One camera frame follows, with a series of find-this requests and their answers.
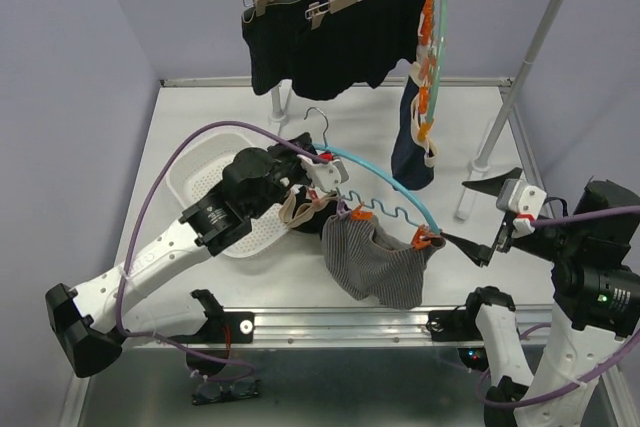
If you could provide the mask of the grey striped underwear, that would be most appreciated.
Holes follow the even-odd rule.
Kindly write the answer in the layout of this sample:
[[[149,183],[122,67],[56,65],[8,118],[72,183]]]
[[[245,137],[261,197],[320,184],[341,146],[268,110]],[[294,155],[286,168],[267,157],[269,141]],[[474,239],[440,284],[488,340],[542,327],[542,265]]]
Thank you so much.
[[[396,310],[421,305],[427,263],[446,245],[443,238],[440,248],[415,250],[386,233],[375,216],[330,217],[321,240],[325,266],[346,293],[356,300],[374,297]]]

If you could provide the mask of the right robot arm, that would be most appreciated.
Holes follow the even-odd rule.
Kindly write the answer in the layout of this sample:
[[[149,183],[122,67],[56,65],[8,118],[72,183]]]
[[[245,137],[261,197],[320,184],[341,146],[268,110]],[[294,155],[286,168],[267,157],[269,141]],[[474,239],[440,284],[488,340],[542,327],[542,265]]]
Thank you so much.
[[[451,236],[474,264],[518,249],[548,261],[554,288],[543,354],[531,368],[523,350],[513,298],[494,286],[473,290],[463,305],[432,311],[436,342],[479,341],[490,386],[479,393],[488,426],[578,426],[601,375],[639,342],[639,277],[624,264],[639,226],[636,193],[592,180],[574,210],[542,215],[547,193],[520,169],[482,180],[469,190],[493,196],[503,213],[494,242]]]

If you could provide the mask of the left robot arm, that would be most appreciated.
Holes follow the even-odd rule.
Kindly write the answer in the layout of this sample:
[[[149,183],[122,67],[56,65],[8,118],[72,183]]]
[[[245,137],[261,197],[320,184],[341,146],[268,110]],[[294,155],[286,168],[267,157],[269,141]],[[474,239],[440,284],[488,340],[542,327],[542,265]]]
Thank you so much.
[[[176,334],[127,329],[125,314],[173,278],[250,235],[254,221],[284,201],[294,185],[311,184],[312,169],[327,164],[307,132],[277,138],[267,148],[246,147],[223,169],[221,180],[146,247],[130,246],[123,262],[94,279],[51,287],[45,294],[49,325],[73,373],[87,378],[102,372],[135,339],[177,343]]]

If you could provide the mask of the black underwear beige waistband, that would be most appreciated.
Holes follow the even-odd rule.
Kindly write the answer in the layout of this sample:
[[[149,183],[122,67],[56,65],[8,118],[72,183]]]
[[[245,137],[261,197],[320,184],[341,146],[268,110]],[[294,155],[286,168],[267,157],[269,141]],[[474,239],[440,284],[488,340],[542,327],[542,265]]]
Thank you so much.
[[[314,189],[302,186],[289,192],[279,219],[290,230],[322,236],[327,220],[337,214],[339,200],[336,192],[319,196]]]

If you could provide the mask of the blue plastic clip hanger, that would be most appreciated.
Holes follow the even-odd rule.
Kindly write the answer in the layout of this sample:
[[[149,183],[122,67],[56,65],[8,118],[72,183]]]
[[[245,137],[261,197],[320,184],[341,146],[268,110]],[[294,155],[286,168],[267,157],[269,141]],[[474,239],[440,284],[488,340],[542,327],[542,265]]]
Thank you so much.
[[[435,218],[429,211],[429,209],[417,198],[415,197],[408,189],[406,189],[403,185],[401,185],[398,181],[396,181],[390,174],[384,172],[382,169],[377,167],[376,165],[362,159],[361,157],[347,152],[343,149],[339,149],[333,146],[330,146],[327,142],[327,133],[330,128],[330,123],[326,114],[318,107],[309,107],[304,114],[304,121],[306,121],[312,111],[317,112],[324,120],[324,129],[322,131],[322,143],[315,144],[314,147],[316,149],[320,149],[323,153],[328,152],[335,157],[340,159],[346,159],[347,161],[358,165],[359,167],[365,169],[368,173],[382,180],[385,184],[399,193],[405,200],[407,200],[413,208],[419,213],[419,215],[423,218],[424,222],[419,224],[418,222],[411,219],[408,211],[402,206],[395,206],[392,210],[390,210],[384,203],[383,200],[379,198],[372,197],[369,201],[364,202],[363,198],[360,196],[358,192],[355,190],[349,190],[346,196],[348,201],[358,201],[363,204],[364,207],[378,211],[382,215],[394,218],[394,219],[403,219],[403,221],[415,227],[416,229],[422,228],[429,233],[433,233],[439,235],[442,233],[442,229],[438,226]]]

